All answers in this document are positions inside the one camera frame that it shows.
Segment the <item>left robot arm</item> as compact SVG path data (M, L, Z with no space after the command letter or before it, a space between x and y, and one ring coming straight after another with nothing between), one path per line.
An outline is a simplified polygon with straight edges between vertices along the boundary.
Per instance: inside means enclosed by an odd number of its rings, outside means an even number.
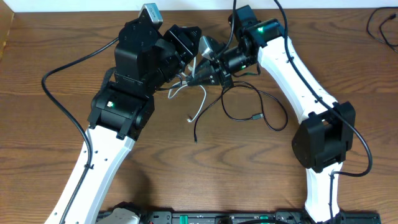
M122 161L154 112L154 94L170 89L198 52L201 29L135 19L111 41L115 66L91 101L88 127L71 176L48 223L94 223Z

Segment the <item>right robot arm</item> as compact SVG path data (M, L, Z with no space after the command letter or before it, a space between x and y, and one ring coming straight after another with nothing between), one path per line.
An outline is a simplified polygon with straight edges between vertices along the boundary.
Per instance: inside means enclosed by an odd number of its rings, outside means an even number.
M313 223L335 223L341 216L337 202L338 177L351 149L355 110L339 103L312 76L297 55L285 21L260 21L250 6L229 17L238 45L232 49L209 36L201 37L202 61L188 78L190 86L239 86L232 79L250 65L264 68L293 108L299 124L293 152L307 175L305 212Z

